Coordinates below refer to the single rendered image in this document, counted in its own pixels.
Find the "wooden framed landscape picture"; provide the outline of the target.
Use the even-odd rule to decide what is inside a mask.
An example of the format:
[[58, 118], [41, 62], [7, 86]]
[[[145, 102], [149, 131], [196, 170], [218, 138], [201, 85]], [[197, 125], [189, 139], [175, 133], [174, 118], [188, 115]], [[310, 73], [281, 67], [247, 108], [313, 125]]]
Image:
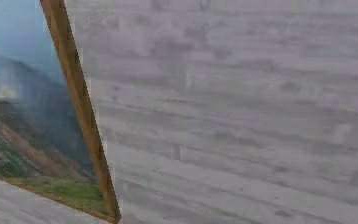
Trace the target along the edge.
[[0, 0], [0, 180], [119, 224], [66, 0]]

